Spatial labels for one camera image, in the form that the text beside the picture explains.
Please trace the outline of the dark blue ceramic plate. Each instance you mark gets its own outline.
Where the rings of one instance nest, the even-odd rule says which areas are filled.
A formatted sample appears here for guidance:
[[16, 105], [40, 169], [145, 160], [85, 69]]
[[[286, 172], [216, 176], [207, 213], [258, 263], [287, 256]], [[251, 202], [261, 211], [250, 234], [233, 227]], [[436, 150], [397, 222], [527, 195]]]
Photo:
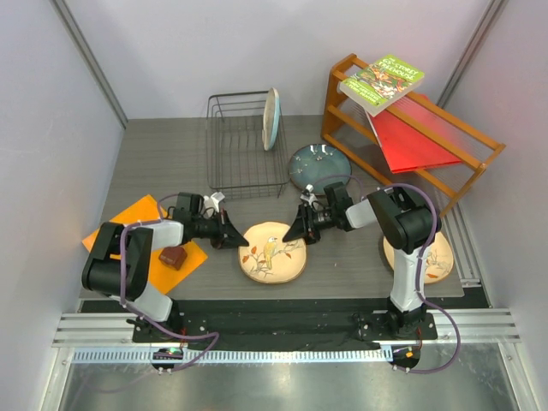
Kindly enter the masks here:
[[351, 164], [344, 153], [333, 146], [315, 143], [297, 150], [289, 160], [289, 178], [300, 190], [313, 185], [315, 194], [334, 182], [349, 182]]

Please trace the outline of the black wire dish rack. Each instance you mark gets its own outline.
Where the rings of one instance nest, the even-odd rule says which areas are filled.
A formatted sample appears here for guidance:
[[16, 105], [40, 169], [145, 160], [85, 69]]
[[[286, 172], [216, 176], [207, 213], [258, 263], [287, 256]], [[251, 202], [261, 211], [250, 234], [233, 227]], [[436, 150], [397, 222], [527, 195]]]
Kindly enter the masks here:
[[230, 200], [280, 197], [289, 183], [283, 116], [276, 139], [265, 149], [264, 114], [269, 92], [230, 92], [207, 100], [205, 142], [207, 182]]

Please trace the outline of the white and blue plate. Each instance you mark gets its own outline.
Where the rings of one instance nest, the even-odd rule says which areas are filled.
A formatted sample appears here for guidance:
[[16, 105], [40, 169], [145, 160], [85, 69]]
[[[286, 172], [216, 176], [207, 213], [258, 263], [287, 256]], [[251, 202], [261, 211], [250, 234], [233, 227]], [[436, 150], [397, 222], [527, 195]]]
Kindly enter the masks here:
[[263, 113], [262, 141], [265, 151], [270, 151], [275, 145], [280, 118], [281, 103], [279, 92], [275, 87], [271, 87], [267, 92]]

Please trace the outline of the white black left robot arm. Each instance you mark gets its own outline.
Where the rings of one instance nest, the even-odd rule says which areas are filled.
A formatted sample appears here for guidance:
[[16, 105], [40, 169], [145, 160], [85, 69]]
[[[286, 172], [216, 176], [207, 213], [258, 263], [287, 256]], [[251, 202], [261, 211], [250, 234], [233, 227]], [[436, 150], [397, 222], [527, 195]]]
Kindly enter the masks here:
[[224, 196], [180, 192], [176, 204], [166, 211], [157, 203], [158, 218], [134, 223], [103, 223], [92, 244], [81, 282], [134, 313], [136, 325], [163, 341], [176, 340], [183, 331], [175, 300], [153, 283], [151, 257], [180, 269], [189, 257], [185, 246], [194, 239], [207, 239], [216, 249], [246, 247], [248, 241], [231, 223], [222, 208]]

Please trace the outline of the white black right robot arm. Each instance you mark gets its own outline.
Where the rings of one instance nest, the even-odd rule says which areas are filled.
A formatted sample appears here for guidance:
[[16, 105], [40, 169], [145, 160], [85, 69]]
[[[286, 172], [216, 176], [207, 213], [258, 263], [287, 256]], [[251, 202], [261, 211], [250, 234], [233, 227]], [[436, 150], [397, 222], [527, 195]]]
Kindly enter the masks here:
[[295, 221], [283, 241], [302, 239], [311, 245], [320, 240], [323, 229], [349, 232], [377, 223], [394, 252], [393, 285], [385, 314], [389, 334], [405, 339], [420, 337], [427, 327], [424, 258], [441, 230], [440, 216], [431, 199], [407, 183], [380, 188], [358, 203], [341, 182], [325, 186], [324, 191], [327, 204], [319, 210], [311, 188], [301, 193]]

